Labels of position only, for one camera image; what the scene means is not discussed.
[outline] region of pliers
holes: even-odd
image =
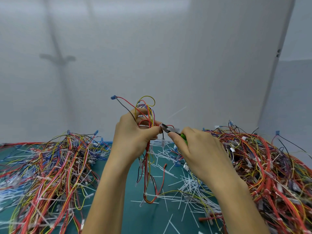
[[[182,137],[182,139],[185,140],[185,143],[188,144],[187,140],[186,140],[186,136],[184,134],[181,134],[179,133],[179,131],[177,129],[174,129],[172,127],[168,127],[167,125],[165,124],[160,124],[160,128],[166,132],[166,133],[169,133],[169,132],[174,132],[174,133],[177,133],[179,136]]]

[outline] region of green work mat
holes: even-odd
[[[173,144],[168,144],[166,145],[165,149],[173,147]],[[163,149],[160,146],[154,146],[153,147],[154,153],[158,153],[158,151],[162,151]],[[25,152],[17,151],[14,148],[7,149],[0,153],[0,159],[3,160],[5,157],[8,156],[8,154],[11,153],[11,156],[22,156],[22,155],[27,155]],[[165,163],[167,163],[166,170],[168,171],[172,165],[173,162],[171,160],[167,160],[165,158],[158,158],[158,164],[160,166],[164,166]],[[92,167],[92,170],[95,171],[97,174],[101,176],[103,168],[106,164],[106,161],[96,161],[96,164]],[[123,213],[123,223],[122,223],[122,233],[123,234],[158,234],[158,233],[164,233],[165,228],[169,222],[169,219],[172,216],[171,222],[173,225],[176,227],[177,231],[180,234],[189,234],[189,233],[196,233],[198,234],[198,231],[201,231],[204,234],[209,234],[211,233],[209,229],[209,224],[207,221],[200,223],[198,221],[199,217],[204,217],[203,213],[192,213],[190,212],[189,206],[185,203],[180,202],[172,202],[168,199],[166,201],[164,199],[156,199],[153,204],[147,204],[143,203],[142,206],[140,207],[140,203],[143,200],[143,187],[144,187],[144,179],[142,177],[141,181],[135,186],[137,177],[138,177],[138,168],[139,168],[139,163],[138,160],[136,160],[129,171],[128,177],[127,177],[127,183],[126,183],[126,191],[125,191],[125,198],[124,198],[124,213]],[[181,181],[181,176],[183,176],[183,171],[182,171],[182,166],[174,166],[171,170],[170,173],[174,174],[175,177],[166,174],[165,173],[165,180],[164,180],[164,185],[163,185],[163,190],[164,192],[168,192],[171,190],[177,190],[183,185],[183,182],[179,182],[175,185],[168,186],[170,184],[176,183],[178,181]],[[151,166],[151,175],[154,176],[154,179],[156,181],[157,189],[160,188],[162,184],[162,176],[163,176],[163,171],[159,168],[156,168],[154,166]],[[93,193],[94,191],[87,189],[88,194]],[[154,187],[152,182],[150,181],[149,188],[147,190],[149,194],[155,194]],[[168,196],[174,196],[176,192],[171,192],[166,195]],[[176,194],[177,198],[181,197],[180,192]],[[87,214],[90,209],[90,205],[92,203],[93,197],[86,199],[85,201],[85,207],[82,209],[82,214],[84,218],[87,217]],[[0,213],[0,220],[1,221],[8,221],[11,218],[11,214],[13,212],[15,207],[5,209]],[[76,211],[77,217],[79,218],[80,212]],[[216,222],[213,221],[214,225],[211,226],[212,233],[221,233],[217,226]],[[0,224],[0,233],[8,233],[8,229],[5,229],[5,227],[8,226],[8,224]],[[168,228],[166,230],[166,233],[178,233],[174,227],[169,224]],[[56,228],[53,233],[58,233],[59,229]],[[73,222],[71,222],[66,230],[66,233],[77,233],[77,229]]]

